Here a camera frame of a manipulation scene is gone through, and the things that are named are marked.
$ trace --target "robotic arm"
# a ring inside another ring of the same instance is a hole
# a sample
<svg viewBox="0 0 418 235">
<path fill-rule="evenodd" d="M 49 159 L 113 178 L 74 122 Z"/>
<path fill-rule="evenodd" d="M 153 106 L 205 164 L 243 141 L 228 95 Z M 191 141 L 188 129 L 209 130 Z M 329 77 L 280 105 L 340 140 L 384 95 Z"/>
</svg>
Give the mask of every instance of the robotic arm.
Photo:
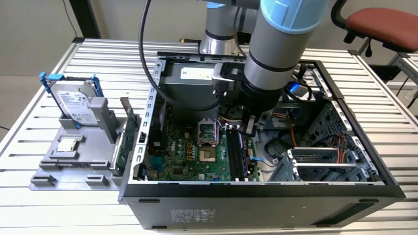
<svg viewBox="0 0 418 235">
<path fill-rule="evenodd" d="M 261 112 L 275 107 L 312 31 L 327 13 L 328 0 L 216 0 L 216 2 L 208 3 L 208 12 L 213 9 L 224 11 L 223 16 L 227 11 L 236 11 L 236 7 L 247 7 L 255 11 L 259 3 L 249 52 L 243 68 L 244 82 L 240 86 L 244 106 L 241 132 L 251 135 Z M 244 21 L 251 20 L 251 17 L 240 18 Z M 207 22 L 207 37 L 215 35 L 212 29 L 211 22 Z M 228 40 L 227 37 L 217 37 L 217 45 L 223 45 L 221 39 Z"/>
</svg>

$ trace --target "green circuit board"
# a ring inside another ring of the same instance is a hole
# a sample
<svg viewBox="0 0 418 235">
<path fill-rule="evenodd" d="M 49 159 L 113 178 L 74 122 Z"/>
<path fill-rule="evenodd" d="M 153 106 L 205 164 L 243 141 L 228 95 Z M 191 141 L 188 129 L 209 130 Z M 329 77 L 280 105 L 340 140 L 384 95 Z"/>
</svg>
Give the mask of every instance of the green circuit board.
<svg viewBox="0 0 418 235">
<path fill-rule="evenodd" d="M 227 151 L 225 129 L 219 130 L 219 143 L 216 147 L 197 146 L 196 128 L 188 129 L 184 134 L 184 128 L 170 126 L 168 129 L 168 144 L 164 152 L 162 167 L 157 172 L 148 171 L 148 180 L 158 181 L 229 181 L 229 161 Z M 244 146 L 253 151 L 251 138 L 244 137 Z M 248 161 L 248 169 L 252 172 L 247 175 L 249 181 L 259 181 L 256 164 Z"/>
</svg>

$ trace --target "blue connector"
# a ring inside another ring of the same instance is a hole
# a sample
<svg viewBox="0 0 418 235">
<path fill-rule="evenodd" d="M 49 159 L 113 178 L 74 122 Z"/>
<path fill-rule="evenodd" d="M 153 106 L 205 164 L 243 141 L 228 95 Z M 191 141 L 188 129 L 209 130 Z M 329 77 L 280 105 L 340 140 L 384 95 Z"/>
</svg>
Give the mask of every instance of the blue connector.
<svg viewBox="0 0 418 235">
<path fill-rule="evenodd" d="M 62 79 L 64 79 L 65 77 L 64 77 L 64 75 L 62 74 L 49 74 L 49 76 L 48 76 L 48 80 L 49 81 L 61 81 Z"/>
<path fill-rule="evenodd" d="M 297 87 L 299 87 L 299 84 L 295 83 L 292 87 L 289 88 L 289 92 L 292 93 L 297 89 Z"/>
<path fill-rule="evenodd" d="M 249 156 L 249 159 L 253 160 L 253 161 L 263 161 L 264 160 L 264 158 L 257 158 L 255 156 Z"/>
<path fill-rule="evenodd" d="M 57 99 L 56 99 L 53 93 L 50 92 L 50 87 L 49 87 L 49 85 L 48 85 L 46 79 L 48 79 L 48 78 L 46 78 L 46 73 L 45 73 L 45 72 L 41 72 L 41 73 L 38 74 L 40 83 L 41 83 L 41 85 L 45 87 L 46 93 L 50 95 L 50 97 L 52 97 L 54 103 L 57 104 L 57 107 L 58 107 L 58 109 L 60 109 L 60 112 L 62 113 L 62 117 L 66 118 L 66 115 L 65 115 L 65 113 L 64 113 L 64 110 L 62 110 L 62 108 L 60 107 L 60 103 L 58 103 L 58 101 L 57 101 Z"/>
<path fill-rule="evenodd" d="M 90 81 L 93 82 L 93 87 L 96 89 L 97 96 L 98 97 L 104 97 L 102 90 L 101 90 L 101 87 L 100 87 L 100 81 L 98 81 L 98 78 L 96 77 L 96 74 L 92 75 Z"/>
<path fill-rule="evenodd" d="M 208 2 L 208 3 L 207 3 L 207 8 L 209 8 L 209 9 L 220 8 L 220 7 L 223 7 L 223 6 L 225 6 L 225 4 L 215 3 L 215 2 Z"/>
</svg>

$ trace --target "floor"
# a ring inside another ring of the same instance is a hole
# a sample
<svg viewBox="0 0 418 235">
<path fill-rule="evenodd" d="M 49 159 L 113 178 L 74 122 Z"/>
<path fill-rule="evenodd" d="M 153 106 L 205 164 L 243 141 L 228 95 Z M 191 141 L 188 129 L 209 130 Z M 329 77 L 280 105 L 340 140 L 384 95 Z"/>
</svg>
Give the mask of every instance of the floor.
<svg viewBox="0 0 418 235">
<path fill-rule="evenodd" d="M 0 76 L 0 126 L 10 128 L 40 87 L 37 76 Z M 0 129 L 0 140 L 6 130 Z"/>
</svg>

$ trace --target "motherboard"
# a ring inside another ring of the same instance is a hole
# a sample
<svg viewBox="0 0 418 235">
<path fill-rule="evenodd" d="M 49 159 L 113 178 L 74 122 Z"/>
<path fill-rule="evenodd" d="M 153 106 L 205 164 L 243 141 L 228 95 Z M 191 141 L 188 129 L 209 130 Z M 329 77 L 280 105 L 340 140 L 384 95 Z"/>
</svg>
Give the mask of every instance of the motherboard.
<svg viewBox="0 0 418 235">
<path fill-rule="evenodd" d="M 233 181 L 236 169 L 248 181 L 259 181 L 249 137 L 236 133 L 220 123 L 203 120 L 197 126 L 168 127 L 166 148 L 150 156 L 148 180 L 158 181 Z"/>
</svg>

